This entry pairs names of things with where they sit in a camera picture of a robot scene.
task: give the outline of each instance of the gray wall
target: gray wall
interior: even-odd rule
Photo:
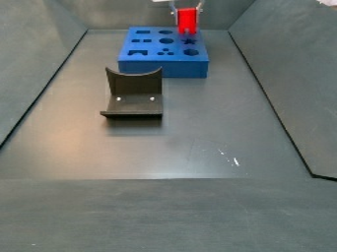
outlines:
[[[337,177],[337,12],[257,0],[230,32],[312,172]]]
[[[0,1],[0,144],[84,31],[52,0]]]
[[[169,4],[151,0],[58,0],[90,29],[173,26]],[[209,0],[201,16],[203,29],[227,30],[255,0]]]

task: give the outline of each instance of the black plastic bracket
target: black plastic bracket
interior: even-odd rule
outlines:
[[[122,74],[106,68],[111,101],[106,117],[162,116],[162,68],[144,74]]]

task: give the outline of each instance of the blue foam block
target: blue foam block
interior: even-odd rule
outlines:
[[[209,55],[201,31],[178,34],[177,28],[131,27],[119,67],[126,74],[147,73],[162,67],[165,78],[206,78]]]

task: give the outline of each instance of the enclosure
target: enclosure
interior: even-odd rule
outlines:
[[[163,78],[162,118],[107,119],[106,67],[167,3],[0,1],[5,251],[336,250],[337,12],[203,9],[209,76]]]

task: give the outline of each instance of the circular hole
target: circular hole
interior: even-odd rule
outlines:
[[[199,54],[199,51],[195,49],[187,49],[187,50],[185,50],[185,54],[189,56],[195,56]]]
[[[161,31],[159,33],[162,33],[162,34],[171,34],[173,31]]]
[[[161,43],[173,43],[173,42],[174,42],[174,39],[173,39],[173,38],[169,38],[169,37],[165,37],[165,38],[161,38],[161,39],[159,39],[159,42],[161,42]]]

